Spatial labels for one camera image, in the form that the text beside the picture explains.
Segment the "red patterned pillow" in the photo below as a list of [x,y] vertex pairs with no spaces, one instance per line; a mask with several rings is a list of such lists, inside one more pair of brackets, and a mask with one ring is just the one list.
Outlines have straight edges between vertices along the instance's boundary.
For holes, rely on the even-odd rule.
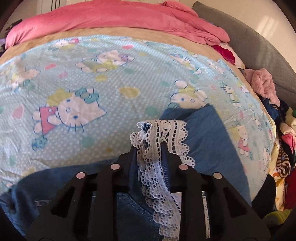
[[221,43],[219,45],[213,45],[212,48],[216,50],[227,62],[231,63],[238,69],[245,69],[245,64],[230,45]]

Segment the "tan mattress blanket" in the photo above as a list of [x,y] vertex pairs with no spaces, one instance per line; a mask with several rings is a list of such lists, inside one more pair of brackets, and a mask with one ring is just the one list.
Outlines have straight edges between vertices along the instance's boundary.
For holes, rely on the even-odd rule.
[[219,59],[225,60],[221,54],[219,54],[214,48],[209,45],[198,44],[187,40],[185,38],[171,35],[168,33],[138,29],[138,28],[94,28],[94,29],[77,29],[66,32],[58,32],[37,39],[29,40],[27,42],[15,45],[8,49],[3,56],[1,56],[1,64],[9,61],[11,58],[18,56],[29,49],[43,45],[53,40],[64,39],[69,37],[80,37],[80,36],[93,36],[93,35],[110,35],[119,37],[132,37],[140,40],[147,40],[152,42],[165,43],[169,45],[175,45],[183,47],[184,49],[193,52],[198,55],[206,56],[214,61]]

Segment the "grey headboard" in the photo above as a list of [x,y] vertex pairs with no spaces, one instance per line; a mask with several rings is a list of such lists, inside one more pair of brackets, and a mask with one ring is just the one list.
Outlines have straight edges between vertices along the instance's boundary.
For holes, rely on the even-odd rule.
[[265,68],[273,77],[278,97],[295,108],[295,72],[269,41],[240,20],[199,1],[193,10],[228,33],[230,46],[247,68]]

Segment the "Hello Kitty light blue bedsheet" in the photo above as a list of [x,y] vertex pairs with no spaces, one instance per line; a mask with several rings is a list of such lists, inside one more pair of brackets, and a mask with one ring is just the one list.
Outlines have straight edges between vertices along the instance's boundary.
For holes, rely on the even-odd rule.
[[240,70],[206,45],[181,47],[131,37],[53,40],[1,58],[1,191],[44,169],[88,164],[130,148],[137,123],[167,108],[215,108],[236,150],[220,134],[191,150],[204,173],[221,172],[247,200],[264,183],[275,124]]

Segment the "clothes pile beside bed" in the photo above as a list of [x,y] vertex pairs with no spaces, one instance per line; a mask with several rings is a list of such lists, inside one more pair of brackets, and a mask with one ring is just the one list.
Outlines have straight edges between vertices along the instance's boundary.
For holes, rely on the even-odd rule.
[[282,100],[280,105],[267,98],[260,97],[260,100],[275,122],[276,137],[267,178],[252,207],[261,219],[268,218],[269,222],[282,224],[295,207],[294,204],[291,207],[285,204],[287,180],[295,169],[295,128],[287,121],[292,116],[292,109]]

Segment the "pink fluffy garment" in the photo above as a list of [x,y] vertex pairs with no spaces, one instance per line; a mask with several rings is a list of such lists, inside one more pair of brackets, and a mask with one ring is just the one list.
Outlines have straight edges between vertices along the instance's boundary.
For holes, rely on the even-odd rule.
[[256,94],[268,99],[270,104],[280,107],[280,100],[276,95],[273,77],[265,68],[258,70],[245,69],[243,75]]

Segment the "blue denim pants lace trim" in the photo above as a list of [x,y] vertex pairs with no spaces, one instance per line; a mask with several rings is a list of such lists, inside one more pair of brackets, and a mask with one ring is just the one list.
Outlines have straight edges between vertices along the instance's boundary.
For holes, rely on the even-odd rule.
[[[221,173],[241,194],[251,202],[249,184],[243,165],[227,130],[214,107],[201,109],[168,108],[163,120],[186,122],[189,156],[195,160],[199,173]],[[24,235],[38,217],[40,209],[47,205],[68,181],[78,172],[94,174],[111,164],[111,160],[87,165],[58,167],[38,171],[11,187],[1,195],[1,208],[16,229]],[[117,196],[117,224],[119,240],[160,240],[159,224],[152,218],[141,191],[141,183],[135,181],[129,194]]]

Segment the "pink duvet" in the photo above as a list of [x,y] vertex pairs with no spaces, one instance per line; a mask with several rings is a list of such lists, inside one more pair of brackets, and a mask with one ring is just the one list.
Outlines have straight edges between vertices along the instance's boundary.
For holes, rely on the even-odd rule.
[[227,32],[178,1],[86,1],[23,20],[6,37],[6,48],[57,32],[82,28],[129,27],[161,31],[199,44],[229,42]]

